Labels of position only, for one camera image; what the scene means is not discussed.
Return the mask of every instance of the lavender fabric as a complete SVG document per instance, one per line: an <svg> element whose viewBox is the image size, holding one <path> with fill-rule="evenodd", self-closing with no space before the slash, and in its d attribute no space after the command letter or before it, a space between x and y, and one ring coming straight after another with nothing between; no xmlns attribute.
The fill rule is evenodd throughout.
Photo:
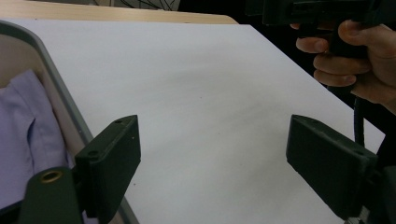
<svg viewBox="0 0 396 224"><path fill-rule="evenodd" d="M46 92L28 70L0 90L0 209L22 200L40 171L69 166Z"/></svg>

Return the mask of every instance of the screw hole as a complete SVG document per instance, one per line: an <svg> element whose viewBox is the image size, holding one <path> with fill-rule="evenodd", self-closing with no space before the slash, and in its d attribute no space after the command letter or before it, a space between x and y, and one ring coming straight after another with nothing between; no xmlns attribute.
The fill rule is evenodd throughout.
<svg viewBox="0 0 396 224"><path fill-rule="evenodd" d="M97 150L88 152L88 158L90 161L97 161L99 159L99 152Z"/></svg>
<svg viewBox="0 0 396 224"><path fill-rule="evenodd" d="M49 171L41 176L41 183L48 184L61 178L63 173L61 171Z"/></svg>

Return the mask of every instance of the white surface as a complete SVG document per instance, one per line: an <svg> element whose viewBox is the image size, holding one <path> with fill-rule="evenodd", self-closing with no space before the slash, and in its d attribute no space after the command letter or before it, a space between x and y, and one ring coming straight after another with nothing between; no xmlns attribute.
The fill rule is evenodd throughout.
<svg viewBox="0 0 396 224"><path fill-rule="evenodd" d="M253 28L12 21L43 40L94 135L138 115L140 223L342 223L285 150L291 114L351 137L352 110ZM368 148L382 137L366 125Z"/></svg>

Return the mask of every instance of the table surface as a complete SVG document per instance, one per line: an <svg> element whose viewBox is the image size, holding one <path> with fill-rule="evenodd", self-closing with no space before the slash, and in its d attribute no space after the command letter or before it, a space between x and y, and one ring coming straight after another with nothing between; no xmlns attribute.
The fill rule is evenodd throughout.
<svg viewBox="0 0 396 224"><path fill-rule="evenodd" d="M163 21L186 23L237 24L223 15L123 7L98 7L23 0L0 1L1 18L76 21Z"/></svg>

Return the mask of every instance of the human hand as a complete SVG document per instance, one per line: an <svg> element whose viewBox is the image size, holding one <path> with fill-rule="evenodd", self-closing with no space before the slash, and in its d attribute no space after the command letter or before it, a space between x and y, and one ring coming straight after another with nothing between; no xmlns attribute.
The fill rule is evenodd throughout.
<svg viewBox="0 0 396 224"><path fill-rule="evenodd" d="M298 29L297 24L291 27ZM318 53L314 60L314 78L326 85L354 85L352 93L381 104L396 115L396 32L385 25L364 27L344 21L338 34L353 46L367 46L368 59L337 57L328 52L329 41L320 37L298 39L298 49Z"/></svg>

